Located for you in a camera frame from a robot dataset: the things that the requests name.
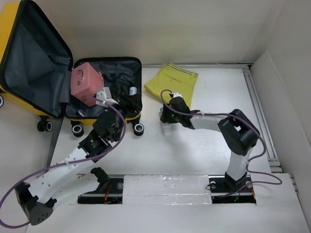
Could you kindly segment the yellow shorts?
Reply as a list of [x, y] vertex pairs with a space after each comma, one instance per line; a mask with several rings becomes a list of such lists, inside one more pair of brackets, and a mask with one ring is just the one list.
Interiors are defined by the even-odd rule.
[[164, 89], [178, 92], [182, 95], [188, 107], [191, 107], [194, 87], [199, 73], [184, 69], [173, 63], [165, 64], [161, 70], [144, 87], [157, 99], [162, 98], [168, 103], [171, 99], [168, 92], [161, 94]]

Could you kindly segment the pink cosmetic case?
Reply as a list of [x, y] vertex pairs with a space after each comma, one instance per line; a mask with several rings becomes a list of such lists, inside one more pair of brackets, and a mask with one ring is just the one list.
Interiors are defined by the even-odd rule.
[[88, 107], [95, 105], [94, 95], [104, 87], [104, 78], [101, 72], [86, 62], [74, 68], [70, 78], [71, 95]]

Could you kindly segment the yellow hard-shell suitcase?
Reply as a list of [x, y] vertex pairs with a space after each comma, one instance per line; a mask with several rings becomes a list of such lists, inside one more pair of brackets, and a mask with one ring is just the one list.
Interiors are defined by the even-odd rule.
[[[129, 80], [141, 93], [142, 64], [135, 57], [95, 57], [74, 61], [71, 50], [32, 0], [6, 3], [0, 14], [0, 99], [9, 100], [40, 117], [40, 132], [52, 129], [51, 118], [66, 117], [74, 136], [93, 124], [103, 107], [88, 107], [71, 95], [74, 68], [90, 63], [110, 87], [114, 79]], [[77, 111], [85, 111], [87, 117]], [[135, 135], [144, 133], [140, 117], [129, 117]]]

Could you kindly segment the white lotion bottle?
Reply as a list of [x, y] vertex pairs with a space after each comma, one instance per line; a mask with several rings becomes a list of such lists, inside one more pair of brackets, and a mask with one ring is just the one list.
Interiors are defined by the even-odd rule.
[[134, 87], [134, 86], [130, 87], [130, 89], [129, 89], [129, 95], [130, 96], [135, 95], [137, 92], [138, 92], [138, 90], [136, 87]]

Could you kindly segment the black garment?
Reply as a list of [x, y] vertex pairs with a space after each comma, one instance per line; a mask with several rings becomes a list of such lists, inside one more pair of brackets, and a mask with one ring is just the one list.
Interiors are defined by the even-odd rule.
[[[124, 80], [121, 78], [114, 79], [113, 82], [111, 83], [111, 86], [109, 87], [112, 98], [114, 100], [116, 100], [117, 102], [119, 102], [120, 94], [121, 93], [129, 94], [129, 89], [130, 89], [130, 87], [132, 87], [132, 84], [133, 83], [129, 80]], [[119, 104], [113, 104], [111, 106], [113, 106], [118, 111], [120, 111], [119, 110]]]

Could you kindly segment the round blue cream jar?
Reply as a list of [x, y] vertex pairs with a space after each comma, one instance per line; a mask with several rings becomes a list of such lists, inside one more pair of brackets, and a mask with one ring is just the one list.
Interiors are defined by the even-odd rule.
[[81, 109], [79, 109], [79, 110], [77, 111], [77, 113], [78, 113], [80, 116], [82, 116], [82, 117], [87, 117], [87, 114], [85, 113], [85, 111], [83, 111], [83, 110], [81, 110]]

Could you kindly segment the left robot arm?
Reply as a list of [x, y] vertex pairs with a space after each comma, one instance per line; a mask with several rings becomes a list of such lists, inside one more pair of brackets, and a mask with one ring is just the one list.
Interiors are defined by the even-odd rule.
[[89, 135], [60, 163], [35, 172], [35, 180], [29, 183], [22, 180], [15, 186], [17, 201], [30, 225], [47, 220], [71, 194], [84, 193], [83, 187], [90, 180], [97, 192], [108, 188], [109, 176], [95, 164], [123, 140], [129, 117], [139, 116], [141, 94], [121, 93], [114, 100], [105, 91], [99, 91], [95, 100], [104, 111], [93, 123]]

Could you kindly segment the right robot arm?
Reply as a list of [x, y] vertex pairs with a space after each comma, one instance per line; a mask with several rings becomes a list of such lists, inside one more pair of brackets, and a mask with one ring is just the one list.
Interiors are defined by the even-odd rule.
[[261, 136], [242, 110], [217, 114], [191, 110], [181, 96], [173, 93], [169, 103], [163, 104], [160, 121], [164, 126], [179, 124], [189, 130], [216, 134], [229, 152], [224, 174], [226, 192], [237, 191], [245, 185], [250, 154]]

